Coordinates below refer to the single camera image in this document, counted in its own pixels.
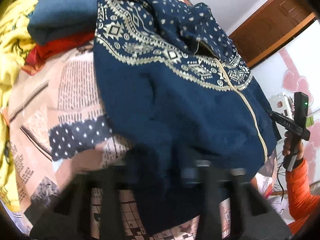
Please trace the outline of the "orange sleeve forearm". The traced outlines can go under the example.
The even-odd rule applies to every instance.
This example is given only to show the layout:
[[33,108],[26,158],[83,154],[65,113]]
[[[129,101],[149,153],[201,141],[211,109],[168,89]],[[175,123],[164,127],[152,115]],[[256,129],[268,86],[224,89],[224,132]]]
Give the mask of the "orange sleeve forearm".
[[289,224],[292,234],[297,233],[319,207],[319,196],[310,192],[308,163],[305,159],[297,163],[291,172],[286,171],[289,213],[295,220]]

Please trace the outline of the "person right hand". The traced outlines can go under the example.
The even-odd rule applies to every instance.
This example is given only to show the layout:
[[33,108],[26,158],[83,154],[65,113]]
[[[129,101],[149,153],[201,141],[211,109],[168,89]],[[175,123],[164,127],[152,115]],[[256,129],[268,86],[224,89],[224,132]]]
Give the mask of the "person right hand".
[[[292,139],[293,139],[293,135],[289,131],[285,132],[285,139],[284,139],[284,145],[283,145],[283,156],[290,154]],[[303,146],[303,143],[301,140],[297,144],[297,148],[298,148],[298,154],[297,154],[296,160],[303,159],[304,146]]]

